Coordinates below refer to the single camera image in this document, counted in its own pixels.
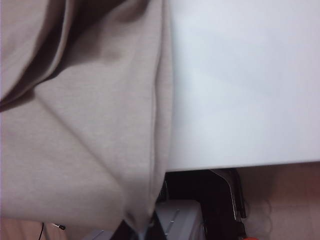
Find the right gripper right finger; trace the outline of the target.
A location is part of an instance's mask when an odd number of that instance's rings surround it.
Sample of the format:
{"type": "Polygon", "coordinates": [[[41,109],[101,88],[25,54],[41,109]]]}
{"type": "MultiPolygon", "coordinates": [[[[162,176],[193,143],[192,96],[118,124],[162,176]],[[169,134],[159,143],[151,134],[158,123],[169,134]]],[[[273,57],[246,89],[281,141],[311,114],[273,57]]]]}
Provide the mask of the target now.
{"type": "Polygon", "coordinates": [[[149,223],[149,240],[166,240],[166,235],[161,225],[157,212],[154,211],[149,223]]]}

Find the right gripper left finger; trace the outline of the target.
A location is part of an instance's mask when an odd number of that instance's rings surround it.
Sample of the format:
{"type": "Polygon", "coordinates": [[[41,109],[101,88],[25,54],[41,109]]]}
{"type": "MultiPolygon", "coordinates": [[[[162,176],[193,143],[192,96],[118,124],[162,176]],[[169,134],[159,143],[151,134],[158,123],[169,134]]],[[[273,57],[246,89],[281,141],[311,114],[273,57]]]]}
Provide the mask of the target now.
{"type": "Polygon", "coordinates": [[[120,240],[136,240],[137,233],[123,220],[119,226],[120,240]]]}

